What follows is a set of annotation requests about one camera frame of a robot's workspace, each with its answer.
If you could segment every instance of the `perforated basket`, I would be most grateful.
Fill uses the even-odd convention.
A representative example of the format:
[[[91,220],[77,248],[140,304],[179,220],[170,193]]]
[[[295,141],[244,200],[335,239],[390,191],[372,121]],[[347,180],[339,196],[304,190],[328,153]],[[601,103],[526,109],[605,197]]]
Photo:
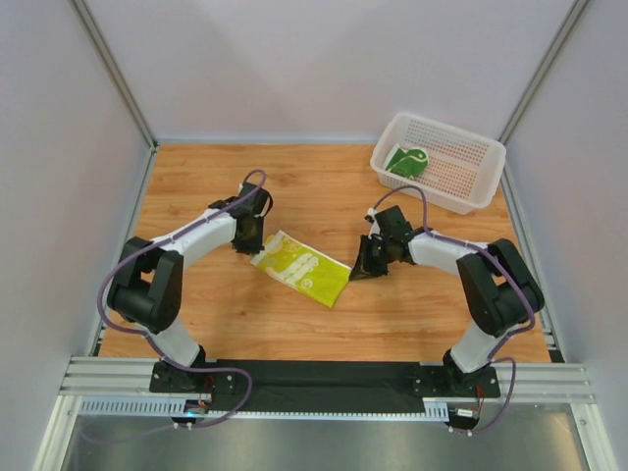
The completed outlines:
[[[384,170],[386,158],[395,144],[404,148],[422,147],[428,151],[430,164],[415,180]],[[399,113],[375,146],[371,167],[384,186],[397,188],[404,184],[418,184],[429,202],[458,214],[467,214],[491,203],[505,157],[505,147],[496,140],[438,121]],[[419,196],[411,189],[403,192]]]

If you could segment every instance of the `gray wall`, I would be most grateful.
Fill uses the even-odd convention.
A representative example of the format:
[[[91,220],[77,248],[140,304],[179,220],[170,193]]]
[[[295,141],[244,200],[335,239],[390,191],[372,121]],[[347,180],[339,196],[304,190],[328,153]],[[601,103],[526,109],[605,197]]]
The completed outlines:
[[[147,150],[65,0],[0,3],[0,468],[27,470],[96,326]]]
[[[508,146],[569,360],[628,469],[628,3],[595,0]]]
[[[160,139],[497,137],[572,0],[88,0]]]

